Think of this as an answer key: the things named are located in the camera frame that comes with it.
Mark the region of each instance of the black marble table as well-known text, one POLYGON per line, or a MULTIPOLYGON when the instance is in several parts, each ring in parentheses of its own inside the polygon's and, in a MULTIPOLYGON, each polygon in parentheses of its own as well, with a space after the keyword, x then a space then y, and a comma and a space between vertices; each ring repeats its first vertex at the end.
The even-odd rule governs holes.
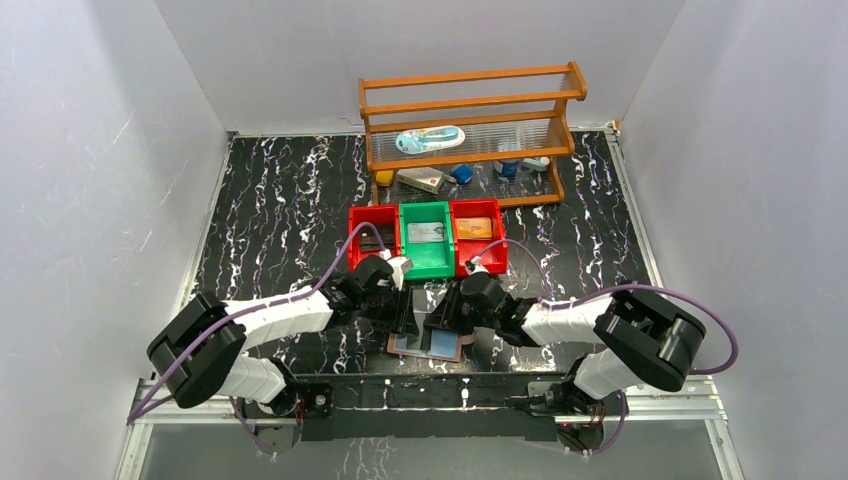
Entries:
MULTIPOLYGON (((580 297, 624 278, 649 282, 604 133, 573 136, 576 153, 558 159, 565 202, 505 209, 507 236, 526 243, 541 260, 559 299, 580 297)), ((471 187, 443 187, 439 198, 497 196, 505 188, 485 170, 490 166, 474 168, 471 187)), ((534 174, 522 175, 524 191, 548 188, 534 174)), ((348 207, 368 205, 370 185, 363 137, 235 139, 194 291, 247 300, 287 293, 319 277, 347 236, 348 207)), ((395 188, 381 196, 404 202, 432 199, 415 192, 395 188)), ((509 260, 502 276, 506 288, 516 296, 544 292, 522 251, 510 248, 509 260)), ((438 289, 441 283, 427 287, 438 289)), ((475 375, 565 372, 591 348, 515 348, 494 331, 483 330, 473 345, 463 348, 461 361, 450 363, 400 358, 386 353, 385 345, 386 335, 360 319, 341 330, 297 335, 251 353, 276 356, 295 374, 475 375)))

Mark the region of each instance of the small box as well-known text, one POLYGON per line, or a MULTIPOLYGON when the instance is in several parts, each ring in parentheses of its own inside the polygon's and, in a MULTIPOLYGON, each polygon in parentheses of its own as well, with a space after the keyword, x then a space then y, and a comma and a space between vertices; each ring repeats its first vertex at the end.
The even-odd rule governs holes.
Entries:
MULTIPOLYGON (((486 239, 461 238, 459 234, 454 234, 454 251, 456 252, 456 266, 454 271, 455 275, 461 278, 468 276, 465 262, 474 258, 493 241, 506 238, 506 234, 503 228, 503 220, 501 219, 501 208, 495 199, 451 200, 450 214, 455 232, 460 229, 459 224, 461 222, 476 220, 478 218, 488 218, 489 225, 492 229, 491 238, 486 239)), ((509 263, 507 244, 500 243, 495 245, 483 254, 481 261, 482 265, 493 275, 506 273, 509 263)))
MULTIPOLYGON (((370 222, 377 227, 380 237, 383 238, 386 248, 392 252, 392 256, 400 255, 400 211, 397 205, 350 207, 347 233, 350 234, 353 232, 362 222, 370 222)), ((377 255, 379 253, 380 247, 373 234, 374 232, 370 228, 363 228, 359 231, 359 235, 354 237, 347 251, 348 269, 353 270, 356 268, 359 261, 368 255, 377 255)))
POLYGON ((404 281, 453 277, 456 257, 453 222, 448 202, 401 204, 400 244, 401 254, 412 260, 412 269, 404 274, 404 281), (410 225, 436 222, 444 225, 443 241, 428 243, 410 241, 410 225))
POLYGON ((439 193, 444 182, 440 170, 431 167, 405 168, 397 171, 398 181, 430 193, 439 193))
POLYGON ((491 240, 492 219, 489 217, 457 218, 456 238, 460 240, 491 240))

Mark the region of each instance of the wooden shelf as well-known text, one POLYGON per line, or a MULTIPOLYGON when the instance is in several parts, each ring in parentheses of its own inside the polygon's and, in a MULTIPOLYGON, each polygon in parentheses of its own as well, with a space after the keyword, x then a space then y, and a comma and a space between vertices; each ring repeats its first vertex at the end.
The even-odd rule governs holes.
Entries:
MULTIPOLYGON (((568 133, 565 120, 567 100, 583 100, 586 97, 586 82, 574 62, 553 67, 534 67, 488 72, 469 72, 423 77, 393 78, 384 80, 359 80, 359 109, 365 121, 366 160, 372 173, 381 170, 397 170, 424 166, 455 165, 462 163, 492 162, 496 160, 522 159, 525 157, 551 157, 552 166, 548 178, 552 193, 510 197, 500 199, 501 206, 538 205, 559 203, 565 193, 556 169, 555 157, 568 156, 574 152, 574 140, 568 133), (368 105, 368 90, 399 89, 438 84, 469 82, 466 91, 476 91, 475 83, 491 86, 498 79, 520 79, 522 77, 555 75, 559 89, 506 93, 499 95, 470 96, 466 98, 439 98, 411 103, 386 103, 368 105), (438 119, 412 120, 385 124, 373 124, 380 115, 412 114, 450 109, 474 107, 497 107, 522 103, 552 103, 552 108, 541 111, 499 113, 438 119), (454 148, 408 155, 397 149, 395 140, 399 132, 415 128, 440 125, 460 126, 465 132, 465 141, 454 148)), ((372 186, 373 203, 379 203, 376 184, 372 186)))

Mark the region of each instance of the object in bin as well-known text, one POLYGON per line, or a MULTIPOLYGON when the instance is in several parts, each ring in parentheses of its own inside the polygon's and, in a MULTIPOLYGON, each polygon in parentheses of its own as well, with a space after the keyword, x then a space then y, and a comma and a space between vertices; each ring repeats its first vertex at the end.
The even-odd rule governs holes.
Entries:
POLYGON ((394 170, 381 170, 374 176, 374 180, 377 182, 377 185, 381 187, 388 187, 392 184, 392 180, 394 179, 394 170))
POLYGON ((397 136, 395 145, 403 153, 417 155, 456 147, 465 141, 465 132, 453 125, 405 130, 397 136))
POLYGON ((451 176, 456 179, 456 182, 460 185, 467 185, 471 183, 471 177, 474 172, 471 171, 471 168, 468 165, 457 165, 451 169, 451 176))
POLYGON ((460 240, 491 240, 492 219, 489 217, 457 218, 456 235, 460 240))
POLYGON ((548 157, 525 158, 521 161, 521 165, 530 170, 544 172, 551 165, 551 159, 548 157))
POLYGON ((502 177, 514 177, 518 171, 519 160, 499 160, 495 163, 495 171, 502 177))
POLYGON ((398 181, 409 186, 420 188, 425 192, 439 193, 444 173, 431 167, 405 168, 397 171, 398 181))
POLYGON ((407 226, 409 243, 438 243, 445 241, 445 224, 442 222, 410 223, 407 226))
MULTIPOLYGON (((377 231, 380 232, 380 237, 386 248, 392 249, 395 246, 395 226, 394 225, 376 225, 377 231)), ((374 236, 374 232, 370 228, 363 228, 359 233, 359 251, 361 252, 377 252, 380 250, 380 242, 374 236)))

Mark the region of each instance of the cable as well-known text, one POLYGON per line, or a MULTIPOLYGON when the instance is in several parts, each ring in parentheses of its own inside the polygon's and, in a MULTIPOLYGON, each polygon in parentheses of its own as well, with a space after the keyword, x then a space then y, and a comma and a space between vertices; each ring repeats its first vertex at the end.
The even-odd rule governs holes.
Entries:
POLYGON ((160 398, 159 400, 156 400, 155 402, 151 403, 150 405, 148 405, 148 406, 146 406, 146 407, 142 408, 142 409, 138 412, 138 416, 139 416, 139 417, 143 417, 144 415, 147 415, 147 413, 148 413, 148 412, 150 412, 151 410, 153 410, 153 409, 155 409, 155 408, 159 407, 159 405, 162 405, 163 403, 168 403, 168 402, 170 402, 170 401, 171 401, 171 400, 173 400, 173 399, 174 399, 174 396, 173 396, 173 395, 168 395, 167 397, 160 398))
POLYGON ((186 361, 186 359, 189 357, 189 355, 194 353, 194 351, 197 350, 197 347, 200 346, 200 344, 203 343, 207 338, 209 338, 213 333, 218 331, 218 329, 220 329, 221 327, 223 327, 227 323, 229 323, 229 322, 231 322, 231 321, 233 321, 233 320, 235 320, 239 317, 243 317, 243 316, 248 315, 250 313, 258 312, 259 310, 262 310, 262 309, 265 309, 265 308, 276 307, 277 305, 282 305, 284 303, 291 303, 291 302, 295 302, 297 300, 302 300, 302 299, 312 295, 313 293, 317 292, 321 287, 324 286, 324 283, 327 282, 327 280, 330 278, 330 275, 332 275, 332 273, 336 270, 336 266, 338 266, 341 259, 347 253, 347 249, 348 249, 348 247, 350 247, 350 244, 351 244, 351 242, 353 242, 353 239, 356 238, 356 235, 359 234, 359 231, 362 230, 365 227, 369 227, 371 230, 374 231, 374 235, 377 236, 377 240, 380 242, 381 250, 385 250, 386 246, 383 243, 382 237, 380 237, 380 232, 377 231, 377 227, 375 227, 374 224, 372 224, 370 222, 362 222, 359 225, 357 225, 356 228, 353 229, 353 232, 351 232, 350 235, 348 235, 347 240, 345 240, 345 243, 344 243, 344 245, 342 245, 342 248, 339 249, 339 253, 336 255, 336 258, 333 259, 333 262, 330 264, 330 267, 327 269, 326 272, 324 272, 324 275, 321 277, 320 280, 318 280, 318 283, 316 283, 309 291, 304 292, 304 293, 299 293, 299 294, 296 294, 296 295, 292 295, 290 297, 280 298, 280 299, 274 300, 273 302, 261 303, 261 304, 258 304, 258 305, 254 305, 254 306, 248 307, 244 310, 239 310, 238 312, 233 313, 231 315, 227 315, 226 317, 224 317, 224 318, 218 320, 217 322, 213 323, 211 326, 209 326, 209 328, 204 330, 203 333, 198 335, 198 337, 195 338, 194 341, 189 344, 189 346, 183 351, 183 353, 181 353, 176 358, 176 360, 174 360, 174 363, 172 363, 171 366, 168 367, 167 370, 165 370, 165 372, 162 374, 161 377, 159 377, 159 380, 153 385, 153 387, 150 389, 150 391, 148 391, 147 394, 141 399, 141 401, 138 402, 138 405, 136 405, 135 408, 132 409, 129 416, 127 417, 127 424, 129 425, 130 423, 138 420, 138 418, 141 417, 142 415, 144 415, 144 413, 147 413, 147 412, 151 411, 153 408, 155 408, 155 407, 151 407, 151 408, 145 409, 147 404, 150 402, 150 399, 153 398, 153 395, 156 395, 156 392, 158 392, 159 389, 161 389, 162 386, 165 385, 165 383, 168 381, 168 379, 171 378, 171 375, 173 375, 174 372, 176 372, 177 369, 180 368, 180 365, 182 365, 186 361))
POLYGON ((236 416, 236 418, 239 419, 239 422, 241 422, 241 424, 244 426, 244 429, 247 430, 248 435, 250 435, 250 438, 253 439, 253 443, 255 443, 260 450, 267 453, 268 455, 271 455, 272 458, 276 457, 277 452, 274 451, 274 447, 268 445, 261 438, 259 438, 259 435, 257 435, 256 432, 253 431, 253 428, 248 425, 247 420, 245 420, 244 418, 244 415, 242 415, 241 411, 239 411, 235 397, 230 397, 230 404, 233 406, 233 414, 236 416))
POLYGON ((574 301, 571 301, 571 302, 562 302, 562 303, 556 303, 556 304, 547 302, 547 304, 552 310, 560 310, 560 309, 563 309, 563 308, 578 307, 578 306, 583 305, 584 303, 590 302, 590 301, 592 301, 592 300, 594 300, 598 297, 603 297, 604 295, 611 295, 611 294, 616 293, 616 292, 623 292, 623 291, 629 291, 629 290, 643 290, 643 291, 646 291, 646 292, 659 293, 659 294, 663 294, 663 295, 668 295, 669 297, 673 297, 673 298, 676 298, 678 300, 683 300, 684 302, 688 303, 689 305, 692 305, 693 307, 695 307, 695 308, 703 311, 707 315, 709 315, 710 318, 715 320, 715 322, 718 324, 718 326, 721 327, 722 330, 724 330, 724 333, 727 335, 727 339, 730 341, 730 356, 727 358, 727 360, 725 360, 724 363, 722 363, 721 365, 718 365, 718 366, 715 366, 715 367, 693 368, 693 369, 689 370, 690 375, 713 375, 713 374, 716 374, 716 373, 721 373, 721 372, 727 370, 728 368, 732 367, 733 364, 736 363, 736 359, 739 357, 739 342, 736 339, 736 334, 733 333, 733 330, 730 328, 730 325, 728 325, 727 322, 724 319, 721 318, 721 316, 718 314, 718 312, 716 312, 712 308, 704 305, 703 303, 699 302, 698 300, 696 300, 696 299, 694 299, 694 298, 692 298, 688 295, 684 295, 682 293, 675 292, 674 290, 669 290, 667 288, 662 288, 662 287, 655 287, 653 285, 642 285, 642 284, 639 284, 639 283, 632 283, 632 284, 627 284, 627 285, 616 285, 615 287, 604 288, 603 290, 597 291, 597 292, 595 292, 591 295, 588 295, 586 297, 583 297, 581 299, 574 300, 574 301))
POLYGON ((618 440, 618 436, 621 435, 621 430, 624 428, 624 417, 627 416, 627 395, 624 394, 624 390, 618 391, 618 398, 621 399, 621 417, 618 419, 618 425, 615 427, 615 432, 612 433, 612 438, 610 441, 598 447, 597 450, 590 450, 590 454, 597 455, 602 453, 606 449, 612 446, 616 440, 618 440))
POLYGON ((539 276, 542 277, 542 283, 545 285, 545 288, 548 290, 548 295, 550 296, 551 300, 553 300, 553 298, 554 298, 554 288, 553 288, 553 286, 551 286, 551 282, 548 281, 548 277, 547 277, 547 275, 545 275, 545 271, 542 270, 542 262, 540 262, 539 259, 536 258, 536 255, 533 255, 533 252, 531 252, 530 249, 527 248, 527 246, 524 245, 523 243, 517 242, 517 241, 512 240, 510 238, 502 238, 500 240, 495 240, 494 242, 486 245, 486 247, 483 248, 483 250, 480 250, 480 253, 475 255, 475 257, 482 257, 484 253, 488 252, 491 248, 493 248, 497 245, 500 245, 501 243, 511 243, 513 245, 518 246, 522 250, 524 250, 524 253, 526 253, 527 256, 530 257, 530 259, 533 261, 533 265, 536 266, 536 270, 539 272, 539 276))

